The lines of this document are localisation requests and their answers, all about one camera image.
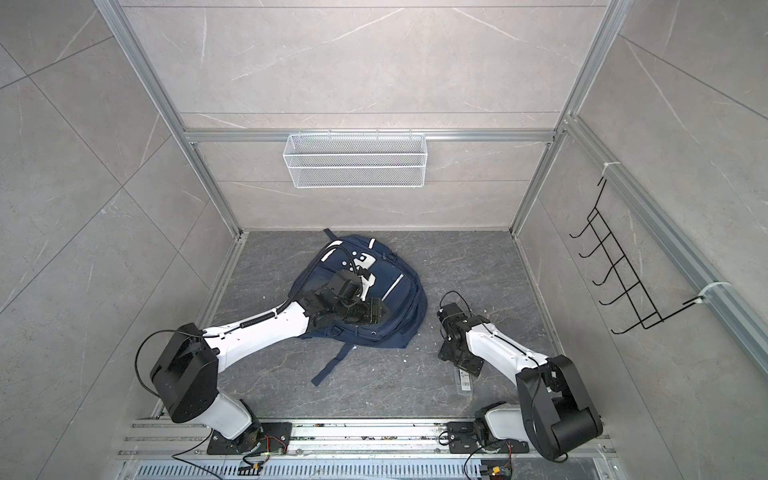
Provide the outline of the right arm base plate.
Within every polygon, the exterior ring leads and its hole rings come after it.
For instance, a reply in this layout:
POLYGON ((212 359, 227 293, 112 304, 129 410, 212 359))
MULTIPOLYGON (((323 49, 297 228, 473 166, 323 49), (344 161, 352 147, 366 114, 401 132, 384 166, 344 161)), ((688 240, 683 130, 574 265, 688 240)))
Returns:
POLYGON ((469 454, 476 449, 488 451, 501 449, 513 454, 530 452, 527 441, 496 438, 490 429, 482 426, 478 420, 448 422, 445 429, 438 434, 437 441, 440 445, 447 446, 452 454, 469 454))

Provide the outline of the clear plastic ruler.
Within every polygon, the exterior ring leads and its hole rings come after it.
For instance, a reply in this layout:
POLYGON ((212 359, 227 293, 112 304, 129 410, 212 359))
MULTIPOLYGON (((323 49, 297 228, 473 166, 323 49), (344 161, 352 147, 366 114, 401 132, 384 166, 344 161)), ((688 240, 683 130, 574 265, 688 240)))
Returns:
POLYGON ((473 392, 472 377, 464 370, 457 369, 457 385, 461 395, 471 396, 473 392))

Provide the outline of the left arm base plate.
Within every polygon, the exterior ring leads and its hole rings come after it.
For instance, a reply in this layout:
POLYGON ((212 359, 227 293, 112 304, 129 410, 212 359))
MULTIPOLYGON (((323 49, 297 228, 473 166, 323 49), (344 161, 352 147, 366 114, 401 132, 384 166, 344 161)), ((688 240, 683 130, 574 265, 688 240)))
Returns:
POLYGON ((290 444, 291 422, 266 422, 249 427, 235 440, 227 440, 220 432, 213 431, 207 446, 208 455, 236 455, 285 453, 290 444))

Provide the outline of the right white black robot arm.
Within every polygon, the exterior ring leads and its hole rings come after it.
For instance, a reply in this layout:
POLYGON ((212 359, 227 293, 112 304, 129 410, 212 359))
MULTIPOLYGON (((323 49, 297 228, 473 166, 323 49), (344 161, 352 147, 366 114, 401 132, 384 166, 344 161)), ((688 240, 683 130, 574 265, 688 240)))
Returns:
POLYGON ((513 451, 534 448, 544 459, 558 461, 603 434, 601 416, 570 358, 535 352, 456 303, 439 308, 437 317, 445 332, 441 360, 472 377, 489 364, 517 389, 517 407, 496 402, 476 412, 478 449, 512 444, 513 451))

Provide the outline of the navy blue student backpack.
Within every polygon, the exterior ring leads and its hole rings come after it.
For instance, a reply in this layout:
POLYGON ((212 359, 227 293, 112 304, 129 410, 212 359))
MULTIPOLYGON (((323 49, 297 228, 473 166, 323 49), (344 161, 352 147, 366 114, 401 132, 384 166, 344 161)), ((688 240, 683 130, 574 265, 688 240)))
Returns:
POLYGON ((312 379, 318 386, 343 361, 353 347, 405 348, 415 337, 428 307, 418 273, 396 252, 379 240, 359 234, 337 236, 324 231, 329 242, 294 281, 289 299, 299 303, 304 292, 328 288, 341 270, 372 272, 376 281, 367 298, 381 299, 387 307, 387 320, 374 325, 333 325, 309 330, 302 339, 329 338, 343 343, 338 354, 312 379))

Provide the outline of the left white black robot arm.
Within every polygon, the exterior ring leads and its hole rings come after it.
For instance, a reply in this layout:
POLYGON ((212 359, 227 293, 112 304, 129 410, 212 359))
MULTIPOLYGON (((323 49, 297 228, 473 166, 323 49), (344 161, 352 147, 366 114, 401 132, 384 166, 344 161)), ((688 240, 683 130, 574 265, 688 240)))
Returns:
POLYGON ((170 339, 141 386, 161 400, 175 423, 196 422, 225 439, 236 452, 260 442, 261 424, 242 400, 218 387, 218 376, 244 358, 274 344, 308 334, 340 334, 385 320, 381 298, 372 292, 381 262, 369 250, 333 240, 310 262, 280 305, 217 327, 194 323, 170 339))

